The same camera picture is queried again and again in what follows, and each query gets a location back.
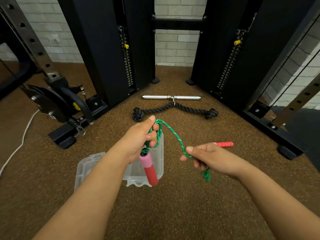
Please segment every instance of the red foam grip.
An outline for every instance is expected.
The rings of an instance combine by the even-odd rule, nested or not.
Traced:
[[[216,143],[220,147],[233,147],[233,142],[232,141],[216,142]]]
[[[146,172],[146,177],[148,178],[149,184],[151,184],[151,186],[156,186],[158,183],[158,178],[153,165],[151,165],[149,168],[144,168],[144,171]]]

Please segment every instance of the jump rope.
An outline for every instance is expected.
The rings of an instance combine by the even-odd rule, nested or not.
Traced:
[[[162,124],[164,124],[166,127],[169,128],[169,130],[175,135],[175,137],[178,139],[180,145],[181,145],[181,148],[182,148],[182,151],[184,153],[184,155],[186,157],[189,157],[189,158],[193,158],[193,156],[190,156],[186,153],[186,150],[183,146],[183,143],[180,139],[180,137],[178,136],[178,134],[166,123],[164,122],[163,120],[160,120],[160,119],[156,119],[155,124],[158,124],[159,125],[159,129],[157,131],[157,144],[154,146],[154,147],[157,147],[159,145],[159,140],[160,140],[160,137],[161,137],[161,134],[162,134]],[[141,153],[140,153],[140,156],[139,156],[139,159],[141,161],[141,164],[145,170],[145,173],[146,173],[146,177],[149,181],[149,184],[151,186],[156,186],[157,183],[158,183],[158,178],[157,178],[157,174],[156,174],[156,171],[153,167],[153,164],[152,164],[152,158],[151,158],[151,155],[150,155],[150,152],[149,152],[149,148],[151,148],[149,146],[149,143],[150,141],[146,141],[145,142],[145,148],[143,148],[141,150]],[[227,142],[213,142],[214,144],[220,146],[220,147],[232,147],[233,146],[233,142],[231,141],[227,141]],[[201,172],[201,175],[202,177],[207,181],[209,182],[210,181],[210,173],[209,173],[210,169],[207,168],[205,171],[202,171]]]

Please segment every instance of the brown floor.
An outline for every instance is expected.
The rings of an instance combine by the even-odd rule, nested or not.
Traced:
[[[71,85],[83,83],[95,94],[83,64],[57,64]],[[107,151],[134,125],[132,109],[161,106],[165,100],[142,100],[143,94],[201,95],[183,105],[219,112],[216,119],[170,109],[157,114],[187,145],[233,141],[229,150],[271,176],[310,210],[320,215],[320,175],[306,156],[288,161],[277,144],[197,86],[188,86],[190,68],[157,67],[161,82],[123,101],[103,115],[87,134],[67,150],[47,136],[60,124],[37,114],[25,145],[12,158],[0,179],[1,239],[31,239],[71,196],[78,162]],[[45,85],[42,75],[29,83]],[[17,89],[0,102],[0,165],[20,144],[23,130],[37,106]],[[157,187],[126,187],[122,183],[108,223],[107,239],[273,239],[245,189],[236,181],[213,174],[206,183],[189,161],[180,162],[180,145],[164,129],[164,174]]]

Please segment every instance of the clear plastic container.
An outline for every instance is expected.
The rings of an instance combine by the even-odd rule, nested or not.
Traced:
[[[160,179],[163,175],[163,147],[164,143],[162,133],[159,140],[159,145],[156,148],[150,148],[149,150],[152,157],[153,167],[155,169],[155,173],[157,174],[158,179]],[[90,155],[89,157],[82,159],[78,163],[74,192],[76,192],[78,187],[82,184],[83,180],[86,178],[86,176],[88,176],[88,174],[98,163],[98,161],[100,161],[104,154],[105,152]],[[142,185],[148,185],[149,187],[151,187],[139,158],[128,165],[126,171],[124,172],[123,180],[127,181],[127,186],[134,184],[137,187],[141,187]]]

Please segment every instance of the wall outlet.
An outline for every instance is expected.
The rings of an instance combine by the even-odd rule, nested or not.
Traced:
[[[59,36],[57,34],[52,34],[51,36],[48,37],[49,41],[51,43],[53,42],[61,42],[59,39]]]

